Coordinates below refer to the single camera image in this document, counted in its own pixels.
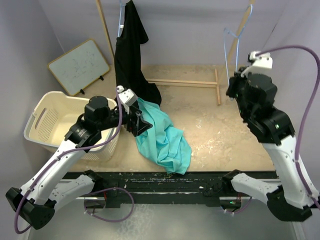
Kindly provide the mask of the teal t shirt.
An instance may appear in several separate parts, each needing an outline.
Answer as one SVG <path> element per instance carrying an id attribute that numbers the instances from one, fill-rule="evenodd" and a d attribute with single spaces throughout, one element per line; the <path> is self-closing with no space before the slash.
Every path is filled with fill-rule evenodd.
<path id="1" fill-rule="evenodd" d="M 141 98 L 137 103 L 143 119 L 152 124 L 152 128 L 135 137 L 138 152 L 168 174 L 184 175 L 192 156 L 184 131 L 174 127 L 169 115 L 156 103 Z"/>

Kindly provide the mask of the light blue wire hanger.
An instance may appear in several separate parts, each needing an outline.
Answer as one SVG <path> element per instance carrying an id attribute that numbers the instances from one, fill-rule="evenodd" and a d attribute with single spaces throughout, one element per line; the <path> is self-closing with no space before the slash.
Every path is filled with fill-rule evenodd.
<path id="1" fill-rule="evenodd" d="M 225 73 L 227 83 L 229 84 L 229 66 L 231 66 L 231 60 L 235 57 L 235 69 L 238 69 L 239 65 L 239 52 L 240 52 L 240 40 L 242 38 L 243 32 L 251 19 L 255 0 L 249 0 L 248 6 L 246 7 L 240 24 L 236 32 L 231 31 L 229 28 L 225 27 L 223 30 L 223 50 L 224 50 L 224 61 L 225 61 Z M 229 51 L 227 51 L 227 37 L 232 37 L 232 43 Z"/>

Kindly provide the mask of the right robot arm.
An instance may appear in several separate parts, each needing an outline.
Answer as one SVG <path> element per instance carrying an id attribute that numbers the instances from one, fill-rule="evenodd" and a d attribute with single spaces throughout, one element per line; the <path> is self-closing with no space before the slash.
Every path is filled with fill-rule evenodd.
<path id="1" fill-rule="evenodd" d="M 245 73 L 240 67 L 229 79 L 226 95 L 237 102 L 239 113 L 250 132 L 268 153 L 280 184 L 266 183 L 237 169 L 222 178 L 228 196 L 242 193 L 267 205 L 283 222 L 304 222 L 320 203 L 302 158 L 296 157 L 297 139 L 290 117 L 274 107 L 277 86 L 260 73 Z"/>

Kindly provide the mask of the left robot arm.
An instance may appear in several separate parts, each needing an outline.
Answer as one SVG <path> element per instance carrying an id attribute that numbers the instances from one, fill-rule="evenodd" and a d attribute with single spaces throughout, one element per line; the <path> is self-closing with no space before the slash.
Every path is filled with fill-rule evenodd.
<path id="1" fill-rule="evenodd" d="M 92 170 L 87 170 L 77 179 L 58 187 L 57 184 L 69 169 L 91 149 L 100 146 L 102 131 L 115 128 L 120 131 L 125 125 L 127 131 L 135 137 L 152 128 L 145 121 L 137 108 L 137 98 L 127 97 L 126 102 L 117 98 L 117 106 L 109 108 L 108 99 L 94 96 L 89 99 L 76 123 L 64 136 L 64 140 L 47 163 L 20 188 L 11 187 L 5 194 L 8 203 L 15 211 L 14 230 L 19 230 L 18 219 L 22 218 L 35 230 L 43 228 L 55 212 L 83 196 L 98 196 L 103 192 L 118 190 L 118 185 L 111 185 Z"/>

